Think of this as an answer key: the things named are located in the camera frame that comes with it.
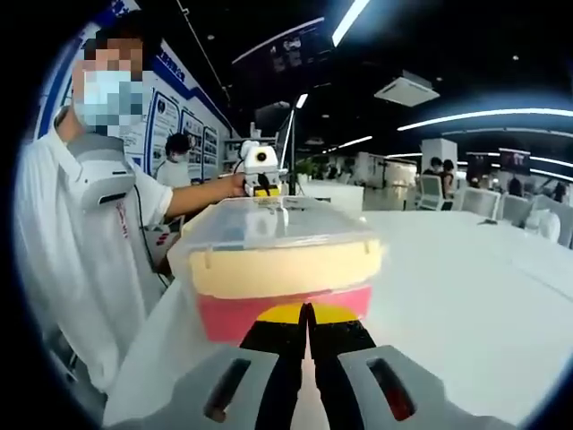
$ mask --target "man's arm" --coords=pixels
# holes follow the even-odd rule
[[[174,218],[199,211],[227,197],[244,196],[244,175],[225,176],[203,185],[174,188],[166,217]]]

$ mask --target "pink block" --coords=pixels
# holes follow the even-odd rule
[[[238,345],[260,314],[277,305],[316,302],[341,305],[358,318],[368,311],[372,287],[370,285],[347,290],[322,290],[291,296],[226,299],[197,295],[197,306],[207,338],[213,342]]]

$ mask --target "clear plastic lid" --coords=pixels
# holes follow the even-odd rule
[[[312,197],[227,199],[179,241],[186,252],[326,245],[375,237],[361,220]]]

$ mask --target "plastic container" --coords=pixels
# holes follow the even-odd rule
[[[311,197],[228,199],[183,228],[167,258],[210,340],[240,342],[274,305],[322,302],[364,316],[382,247],[361,220]]]

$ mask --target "black ceiling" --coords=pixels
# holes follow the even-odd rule
[[[342,151],[419,151],[424,137],[496,126],[573,133],[573,119],[563,116],[499,116],[396,131],[425,119],[490,108],[573,110],[568,2],[371,0],[334,48],[330,37],[351,0],[209,0],[201,5],[182,0],[218,79],[177,2],[138,3],[157,14],[167,42],[240,133],[247,132],[255,108],[280,100],[293,103],[302,92],[308,92],[309,98],[297,116],[296,139],[301,148],[310,137],[321,137],[328,147],[372,135],[371,141]],[[273,44],[233,64],[265,40],[320,17],[324,21],[299,33],[303,46],[296,61],[301,65],[283,71],[280,62],[273,60]],[[402,70],[432,82],[440,97],[418,107],[376,99],[373,94]],[[460,143],[471,150],[472,140]],[[480,142],[481,147],[487,146],[486,139]],[[492,139],[490,151],[495,142]],[[573,159],[573,140],[565,139],[569,145],[551,150],[552,142],[543,134],[527,142],[533,145],[528,149],[540,155],[550,152],[553,157]],[[312,147],[312,151],[322,149]]]

